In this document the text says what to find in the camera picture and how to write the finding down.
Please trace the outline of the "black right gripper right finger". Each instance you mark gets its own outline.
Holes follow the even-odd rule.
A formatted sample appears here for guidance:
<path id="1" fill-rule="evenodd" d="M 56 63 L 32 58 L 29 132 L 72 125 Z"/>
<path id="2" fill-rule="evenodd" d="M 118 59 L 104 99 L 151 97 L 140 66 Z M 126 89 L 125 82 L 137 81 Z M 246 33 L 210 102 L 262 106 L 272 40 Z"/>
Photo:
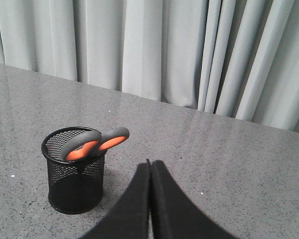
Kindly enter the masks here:
<path id="1" fill-rule="evenodd" d="M 150 212 L 155 239 L 233 239 L 181 190 L 161 160 L 152 162 Z"/>

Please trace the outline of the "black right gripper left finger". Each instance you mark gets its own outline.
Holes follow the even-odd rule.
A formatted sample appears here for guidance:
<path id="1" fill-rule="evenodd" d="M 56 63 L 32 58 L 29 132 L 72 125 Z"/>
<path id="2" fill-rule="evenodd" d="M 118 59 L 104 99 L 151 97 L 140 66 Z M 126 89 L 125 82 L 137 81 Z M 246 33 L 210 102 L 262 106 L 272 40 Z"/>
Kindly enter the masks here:
<path id="1" fill-rule="evenodd" d="M 140 163 L 127 189 L 83 239 L 147 239 L 150 164 Z"/>

